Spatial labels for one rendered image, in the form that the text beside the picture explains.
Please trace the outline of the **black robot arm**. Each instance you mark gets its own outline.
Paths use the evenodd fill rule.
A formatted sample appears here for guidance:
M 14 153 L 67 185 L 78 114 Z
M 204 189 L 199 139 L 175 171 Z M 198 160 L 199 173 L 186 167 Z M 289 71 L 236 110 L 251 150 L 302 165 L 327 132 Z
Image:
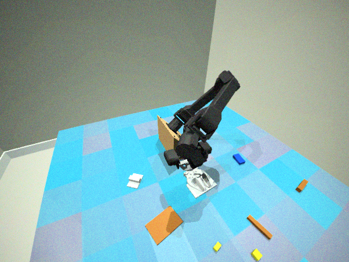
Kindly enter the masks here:
M 212 88 L 193 104 L 186 105 L 176 111 L 171 122 L 166 123 L 169 129 L 175 133 L 184 125 L 176 153 L 187 160 L 192 169 L 198 168 L 208 161 L 208 152 L 198 151 L 198 142 L 201 140 L 205 143 L 212 137 L 221 121 L 221 112 L 239 88 L 238 80 L 229 70 L 225 70 L 219 74 Z M 202 108 L 209 102 L 209 106 Z M 206 135 L 200 131 L 200 128 Z

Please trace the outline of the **orange rectangular bar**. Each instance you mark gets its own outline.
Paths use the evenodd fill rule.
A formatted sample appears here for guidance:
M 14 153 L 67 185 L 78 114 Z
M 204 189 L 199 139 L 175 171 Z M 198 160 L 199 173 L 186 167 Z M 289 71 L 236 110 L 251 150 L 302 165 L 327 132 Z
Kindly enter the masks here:
M 254 217 L 249 215 L 247 218 L 268 240 L 271 239 L 272 234 L 268 232 Z

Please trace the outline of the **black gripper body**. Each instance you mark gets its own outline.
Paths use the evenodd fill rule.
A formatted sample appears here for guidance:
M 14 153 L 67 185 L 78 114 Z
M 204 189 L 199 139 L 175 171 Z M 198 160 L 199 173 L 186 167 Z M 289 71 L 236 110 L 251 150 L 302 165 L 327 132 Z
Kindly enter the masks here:
M 203 141 L 198 142 L 198 151 L 200 150 L 202 152 L 207 151 L 208 154 L 212 153 L 212 147 L 208 144 L 207 141 L 205 143 Z M 181 158 L 180 156 L 178 156 L 174 149 L 165 151 L 163 155 L 167 161 L 168 166 L 177 165 L 179 163 L 179 158 Z

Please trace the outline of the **small blue rectangular block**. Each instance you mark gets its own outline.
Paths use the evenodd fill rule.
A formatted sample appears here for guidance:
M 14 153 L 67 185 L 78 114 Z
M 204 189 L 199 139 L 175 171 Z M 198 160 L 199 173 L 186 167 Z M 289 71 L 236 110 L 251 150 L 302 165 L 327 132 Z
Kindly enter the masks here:
M 245 163 L 244 159 L 239 154 L 234 154 L 232 157 L 238 162 L 239 165 Z

